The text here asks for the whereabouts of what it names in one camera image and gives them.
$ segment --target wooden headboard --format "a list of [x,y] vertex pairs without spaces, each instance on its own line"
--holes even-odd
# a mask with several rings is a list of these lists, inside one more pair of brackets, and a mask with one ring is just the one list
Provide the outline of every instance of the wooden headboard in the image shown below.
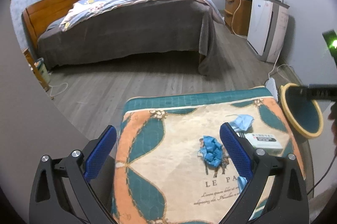
[[57,19],[66,16],[77,1],[79,0],[41,0],[24,9],[22,12],[24,24],[35,49],[37,49],[38,38],[47,27]]

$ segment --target barcode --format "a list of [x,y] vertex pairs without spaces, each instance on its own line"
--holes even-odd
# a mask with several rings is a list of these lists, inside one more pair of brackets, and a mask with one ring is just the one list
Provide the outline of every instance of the barcode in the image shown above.
[[269,137],[269,138],[274,138],[274,135],[265,135],[265,134],[252,134],[253,137]]

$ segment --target pillow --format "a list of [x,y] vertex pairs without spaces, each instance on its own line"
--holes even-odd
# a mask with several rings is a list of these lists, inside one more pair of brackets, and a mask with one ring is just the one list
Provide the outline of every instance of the pillow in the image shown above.
[[60,18],[60,19],[54,21],[53,23],[51,23],[51,24],[47,27],[47,30],[46,30],[46,31],[51,30],[51,29],[53,29],[54,27],[60,26],[60,24],[62,23],[62,21],[63,21],[64,18],[65,18],[65,17],[62,17],[62,18]]

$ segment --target person's hand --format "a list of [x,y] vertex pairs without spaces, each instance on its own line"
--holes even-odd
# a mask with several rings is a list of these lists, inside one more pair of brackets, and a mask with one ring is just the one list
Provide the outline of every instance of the person's hand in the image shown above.
[[331,126],[331,131],[334,134],[334,144],[337,145],[337,102],[331,107],[328,120],[334,121]]

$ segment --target power strip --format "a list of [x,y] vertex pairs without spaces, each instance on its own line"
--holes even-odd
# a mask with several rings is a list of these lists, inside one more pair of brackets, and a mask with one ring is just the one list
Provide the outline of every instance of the power strip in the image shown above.
[[278,102],[278,92],[277,92],[276,83],[275,83],[274,78],[270,78],[266,81],[266,88],[272,94],[276,102]]

